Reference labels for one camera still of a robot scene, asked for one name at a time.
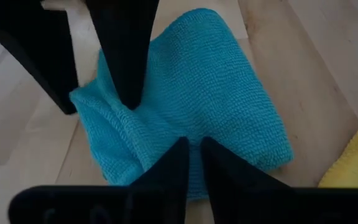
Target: wooden floor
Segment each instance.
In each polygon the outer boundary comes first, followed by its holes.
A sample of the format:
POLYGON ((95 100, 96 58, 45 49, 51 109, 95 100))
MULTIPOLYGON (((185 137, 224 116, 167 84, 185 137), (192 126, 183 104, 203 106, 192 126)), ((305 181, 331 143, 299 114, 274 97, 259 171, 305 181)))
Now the wooden floor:
MULTIPOLYGON (((95 73, 99 42, 76 0, 66 9, 80 83, 95 73)), ((358 0, 160 0, 152 36, 183 12, 222 15, 282 116, 293 162, 271 174, 314 187, 358 130, 358 0)), ((104 185, 77 115, 65 116, 0 46, 0 223, 10 199, 40 184, 104 185)), ((208 201, 190 203, 187 223, 211 223, 208 201)))

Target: turquoise cloth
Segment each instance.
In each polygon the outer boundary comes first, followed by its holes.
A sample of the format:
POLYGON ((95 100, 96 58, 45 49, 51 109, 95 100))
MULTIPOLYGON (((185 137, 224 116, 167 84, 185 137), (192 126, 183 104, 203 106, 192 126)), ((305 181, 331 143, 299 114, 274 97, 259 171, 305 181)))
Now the turquoise cloth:
POLYGON ((217 140, 261 170, 293 157, 282 120, 230 29, 195 9, 151 41, 142 103, 119 100, 103 53, 98 75, 71 93, 91 152, 113 185, 127 185, 181 136, 190 141, 188 199, 208 196, 200 141, 217 140))

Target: blue microfiber towel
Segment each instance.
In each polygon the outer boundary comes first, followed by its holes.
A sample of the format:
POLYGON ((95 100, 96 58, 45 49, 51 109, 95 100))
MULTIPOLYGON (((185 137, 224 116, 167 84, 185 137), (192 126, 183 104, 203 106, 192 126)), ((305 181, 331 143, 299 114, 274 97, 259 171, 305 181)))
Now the blue microfiber towel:
POLYGON ((91 152, 113 185, 128 185, 178 140, 190 141, 188 199, 208 196, 200 141, 210 136, 261 170, 293 157, 274 105, 230 29, 195 9, 151 41, 142 102, 118 98, 103 53, 98 75, 70 95, 91 152))

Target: floor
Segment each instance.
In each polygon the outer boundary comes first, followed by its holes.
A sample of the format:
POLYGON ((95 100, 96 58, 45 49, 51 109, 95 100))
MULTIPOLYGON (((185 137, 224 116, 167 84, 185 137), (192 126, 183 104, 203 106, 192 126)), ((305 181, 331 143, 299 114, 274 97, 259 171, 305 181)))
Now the floor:
MULTIPOLYGON (((66 9, 80 83, 95 73, 99 42, 77 0, 66 9)), ((222 15, 282 116, 295 152, 271 174, 314 187, 358 130, 358 0, 160 0, 155 37, 181 13, 222 15)), ((9 200, 41 184, 104 185, 77 115, 65 116, 0 46, 0 223, 9 200)), ((211 223, 208 201, 188 205, 187 223, 211 223)))

